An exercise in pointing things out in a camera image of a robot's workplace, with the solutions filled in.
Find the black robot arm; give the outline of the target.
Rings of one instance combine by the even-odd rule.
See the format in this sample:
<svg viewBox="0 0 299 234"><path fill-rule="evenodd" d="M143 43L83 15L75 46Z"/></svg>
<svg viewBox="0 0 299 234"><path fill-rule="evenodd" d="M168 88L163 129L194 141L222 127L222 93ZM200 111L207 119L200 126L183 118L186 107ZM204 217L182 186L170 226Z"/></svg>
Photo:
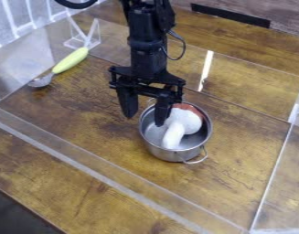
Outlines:
<svg viewBox="0 0 299 234"><path fill-rule="evenodd" d="M167 34L184 43L171 30L175 12L168 0L122 0L130 28L127 38L131 49L131 66L115 67L110 88L118 92L123 115L132 118L138 112L138 96L156 99L155 125L163 126L175 103L182 103L186 80L167 71Z"/></svg>

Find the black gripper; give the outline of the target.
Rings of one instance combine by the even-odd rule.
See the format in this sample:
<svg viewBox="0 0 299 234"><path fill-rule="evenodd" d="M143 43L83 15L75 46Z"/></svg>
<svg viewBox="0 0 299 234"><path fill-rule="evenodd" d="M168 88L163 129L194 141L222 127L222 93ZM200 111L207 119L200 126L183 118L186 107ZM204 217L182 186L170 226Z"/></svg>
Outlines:
<svg viewBox="0 0 299 234"><path fill-rule="evenodd" d="M164 125L171 102L182 102L184 79L167 71L166 47L131 49L131 65L108 69L110 88L118 92L123 115L131 119L138 112L138 96L156 99L155 125Z"/></svg>

